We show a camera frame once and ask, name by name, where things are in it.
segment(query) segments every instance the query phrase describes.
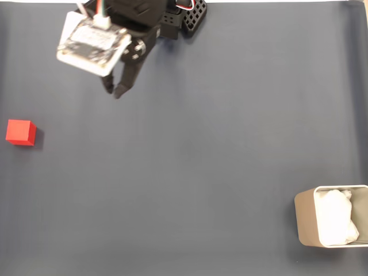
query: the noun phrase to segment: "white container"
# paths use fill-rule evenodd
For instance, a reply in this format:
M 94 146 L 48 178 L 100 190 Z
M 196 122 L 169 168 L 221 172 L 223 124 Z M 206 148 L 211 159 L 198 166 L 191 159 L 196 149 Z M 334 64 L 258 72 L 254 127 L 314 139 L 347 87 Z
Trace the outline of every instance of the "white container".
M 335 189 L 351 191 L 351 219 L 359 231 L 359 238 L 353 243 L 342 246 L 326 246 L 319 238 L 315 196 L 317 191 Z M 303 245 L 325 248 L 368 247 L 368 186 L 319 186 L 297 194 L 294 201 L 299 240 Z

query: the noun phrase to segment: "red cube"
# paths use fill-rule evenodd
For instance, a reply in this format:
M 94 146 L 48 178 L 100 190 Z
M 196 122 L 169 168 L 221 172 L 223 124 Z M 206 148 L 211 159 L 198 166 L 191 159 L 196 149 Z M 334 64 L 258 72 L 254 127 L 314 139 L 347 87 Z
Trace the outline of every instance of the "red cube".
M 9 120 L 5 140 L 13 145 L 35 145 L 36 129 L 31 121 Z

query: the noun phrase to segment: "red wire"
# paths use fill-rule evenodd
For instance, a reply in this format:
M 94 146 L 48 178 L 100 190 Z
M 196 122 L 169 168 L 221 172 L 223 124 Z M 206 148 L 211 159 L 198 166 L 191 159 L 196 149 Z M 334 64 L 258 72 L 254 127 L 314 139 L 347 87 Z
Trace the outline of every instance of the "red wire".
M 194 7 L 196 6 L 196 0 L 193 0 L 193 6 L 191 7 L 192 10 L 194 9 Z M 184 9 L 189 9 L 190 7 L 186 7 L 186 6 L 182 6 L 182 5 L 177 5 L 177 7 L 180 7 L 180 8 L 184 8 Z
M 101 1 L 102 0 L 97 0 L 97 10 L 96 10 L 97 14 L 101 14 Z

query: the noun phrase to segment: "dark gray mat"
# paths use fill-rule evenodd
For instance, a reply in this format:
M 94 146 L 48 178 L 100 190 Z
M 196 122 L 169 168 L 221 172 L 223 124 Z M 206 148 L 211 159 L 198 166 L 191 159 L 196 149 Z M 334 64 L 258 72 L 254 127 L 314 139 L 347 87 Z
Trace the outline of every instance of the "dark gray mat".
M 210 4 L 116 101 L 58 62 L 74 5 L 0 4 L 1 275 L 367 275 L 297 239 L 294 196 L 367 183 L 363 3 Z

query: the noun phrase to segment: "wire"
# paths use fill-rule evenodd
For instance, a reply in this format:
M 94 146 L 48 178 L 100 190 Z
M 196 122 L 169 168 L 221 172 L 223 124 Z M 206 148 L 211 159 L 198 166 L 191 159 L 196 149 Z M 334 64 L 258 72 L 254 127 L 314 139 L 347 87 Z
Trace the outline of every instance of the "wire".
M 97 14 L 105 17 L 105 1 L 97 0 Z
M 191 0 L 191 7 L 177 5 L 177 7 L 181 8 L 183 10 L 193 10 L 195 6 L 196 6 L 196 0 Z
M 80 12 L 85 16 L 85 17 L 89 17 L 88 12 L 86 10 L 86 8 L 84 7 L 84 5 L 81 3 L 80 0 L 76 0 L 76 5 L 78 6 Z

